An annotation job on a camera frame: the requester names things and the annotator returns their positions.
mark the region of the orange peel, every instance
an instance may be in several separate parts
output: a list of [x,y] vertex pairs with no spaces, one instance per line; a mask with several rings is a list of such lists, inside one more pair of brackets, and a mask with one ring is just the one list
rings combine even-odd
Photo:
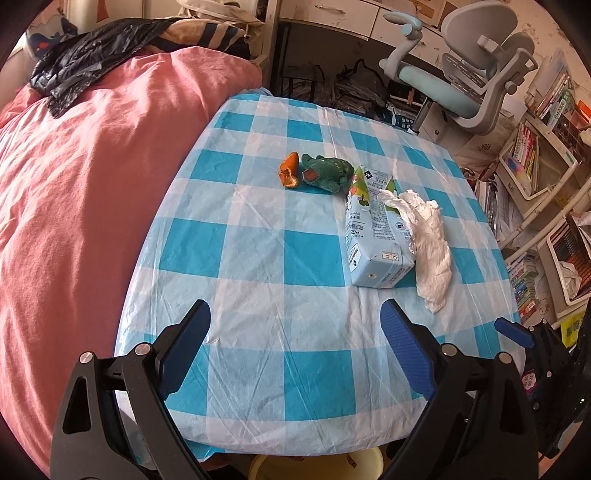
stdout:
[[300,166],[300,156],[297,152],[291,152],[287,158],[279,165],[279,179],[281,184],[288,189],[294,189],[300,183],[298,179],[298,169]]

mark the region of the bucket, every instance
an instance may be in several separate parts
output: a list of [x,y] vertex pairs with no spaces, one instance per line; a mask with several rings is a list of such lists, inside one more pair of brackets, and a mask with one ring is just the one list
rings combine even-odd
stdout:
[[384,458],[375,447],[303,459],[257,455],[248,480],[377,480],[383,471]]

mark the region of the green plush toy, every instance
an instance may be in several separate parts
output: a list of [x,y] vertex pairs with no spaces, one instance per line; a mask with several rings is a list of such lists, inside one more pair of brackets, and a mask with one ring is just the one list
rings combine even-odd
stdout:
[[337,193],[340,189],[349,190],[353,167],[341,158],[324,158],[318,155],[312,158],[304,153],[301,156],[301,164],[304,167],[302,177],[308,185],[318,187],[328,192]]

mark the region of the white drawer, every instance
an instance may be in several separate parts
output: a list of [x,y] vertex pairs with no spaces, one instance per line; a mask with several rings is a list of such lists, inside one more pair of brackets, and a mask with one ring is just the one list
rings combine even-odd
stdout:
[[378,10],[376,5],[361,0],[283,0],[279,16],[369,37]]
[[[402,26],[387,21],[384,18],[386,12],[389,12],[389,10],[379,9],[378,17],[370,36],[374,40],[398,47],[404,41]],[[410,54],[431,65],[435,65],[437,68],[441,68],[441,57],[444,53],[448,52],[449,47],[443,38],[428,28],[423,27],[423,39],[411,50]]]

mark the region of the chair armrest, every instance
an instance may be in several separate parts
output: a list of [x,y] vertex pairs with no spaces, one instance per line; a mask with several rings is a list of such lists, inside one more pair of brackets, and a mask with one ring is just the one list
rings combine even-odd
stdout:
[[386,12],[384,18],[390,23],[402,25],[404,42],[396,47],[387,59],[380,60],[379,66],[387,77],[395,82],[404,83],[398,78],[398,70],[402,59],[409,53],[423,38],[423,22],[412,15],[402,12]]

